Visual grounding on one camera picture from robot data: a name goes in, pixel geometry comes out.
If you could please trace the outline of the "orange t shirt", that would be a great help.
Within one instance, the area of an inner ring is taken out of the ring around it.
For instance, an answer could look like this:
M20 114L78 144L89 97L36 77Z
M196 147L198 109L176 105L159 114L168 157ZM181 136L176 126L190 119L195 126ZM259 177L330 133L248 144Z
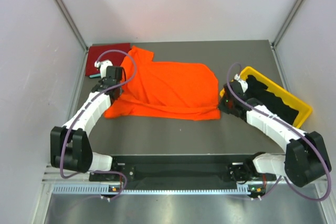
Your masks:
M121 96L104 117L149 116L193 121L219 120L218 80L202 63L154 61L154 53L136 46L121 66L127 77Z

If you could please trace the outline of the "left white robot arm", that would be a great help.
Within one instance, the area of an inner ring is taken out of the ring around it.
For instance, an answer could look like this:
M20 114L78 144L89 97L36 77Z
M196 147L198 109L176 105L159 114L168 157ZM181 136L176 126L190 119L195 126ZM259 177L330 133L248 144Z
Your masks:
M121 94L121 79L104 77L90 92L86 102L63 126L50 133L50 162L55 168L78 173L101 171L107 180L114 180L119 168L109 155L92 151L89 135L104 112Z

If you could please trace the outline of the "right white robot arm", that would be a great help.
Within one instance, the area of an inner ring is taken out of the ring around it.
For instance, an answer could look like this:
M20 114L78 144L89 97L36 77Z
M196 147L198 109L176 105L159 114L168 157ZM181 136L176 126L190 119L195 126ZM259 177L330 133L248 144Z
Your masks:
M244 81L224 85L218 108L257 128L283 150L283 154L258 152L244 161L245 174L252 180L263 174L283 176L303 187L331 172L323 137L316 131L307 133L271 113L255 98L245 95Z

